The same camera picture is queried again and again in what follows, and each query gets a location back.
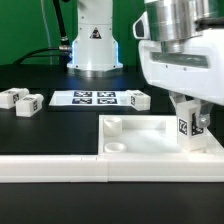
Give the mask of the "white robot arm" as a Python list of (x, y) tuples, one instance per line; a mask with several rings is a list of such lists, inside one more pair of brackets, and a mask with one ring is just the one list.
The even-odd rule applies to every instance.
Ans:
[[(214, 104), (224, 105), (224, 18), (216, 0), (144, 0), (133, 24), (148, 84), (166, 89), (175, 103), (191, 96), (196, 121), (210, 123)], [(112, 35), (113, 0), (78, 0), (78, 35), (68, 69), (84, 77), (122, 67)]]

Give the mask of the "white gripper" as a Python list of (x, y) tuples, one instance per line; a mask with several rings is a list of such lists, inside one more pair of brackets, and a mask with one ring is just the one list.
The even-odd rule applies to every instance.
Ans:
[(170, 90), (174, 108), (186, 101), (185, 95), (202, 99), (197, 126), (207, 128), (212, 103), (224, 105), (224, 29), (204, 30), (188, 39), (183, 53), (162, 53), (158, 42), (141, 40), (139, 55), (145, 80)]

